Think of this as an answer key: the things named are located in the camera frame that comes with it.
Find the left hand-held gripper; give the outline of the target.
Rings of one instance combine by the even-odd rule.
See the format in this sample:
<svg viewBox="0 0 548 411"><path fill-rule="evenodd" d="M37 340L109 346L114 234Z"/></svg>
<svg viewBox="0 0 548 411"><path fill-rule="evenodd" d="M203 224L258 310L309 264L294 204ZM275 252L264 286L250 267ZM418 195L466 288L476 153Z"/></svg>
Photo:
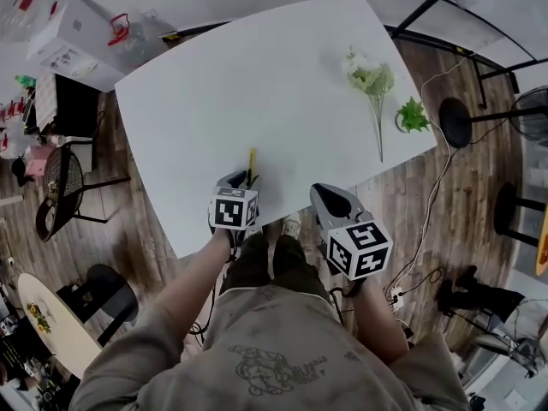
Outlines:
<svg viewBox="0 0 548 411"><path fill-rule="evenodd" d="M247 229L259 215L261 176L247 183L247 171L238 170L218 180L208 207L209 225L221 229Z"/></svg>

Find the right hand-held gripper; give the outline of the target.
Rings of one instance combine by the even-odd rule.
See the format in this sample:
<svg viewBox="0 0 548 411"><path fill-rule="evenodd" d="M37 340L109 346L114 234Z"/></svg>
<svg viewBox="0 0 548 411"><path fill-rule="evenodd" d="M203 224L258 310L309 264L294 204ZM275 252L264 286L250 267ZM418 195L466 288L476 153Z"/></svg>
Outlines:
<svg viewBox="0 0 548 411"><path fill-rule="evenodd" d="M314 183L310 200L322 239L319 250L333 275L342 273L348 280L361 280L386 268L393 241L355 195Z"/></svg>

